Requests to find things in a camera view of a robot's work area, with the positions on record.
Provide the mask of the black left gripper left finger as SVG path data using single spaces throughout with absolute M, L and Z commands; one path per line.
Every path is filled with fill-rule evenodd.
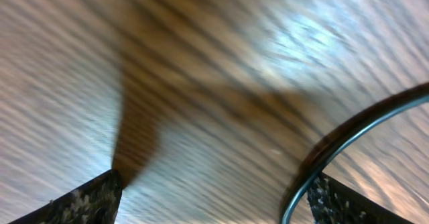
M 108 170 L 10 224 L 114 224 L 122 190 L 120 173 Z

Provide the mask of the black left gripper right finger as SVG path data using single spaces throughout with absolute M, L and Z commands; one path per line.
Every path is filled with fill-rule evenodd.
M 306 196 L 317 224 L 412 224 L 323 173 Z

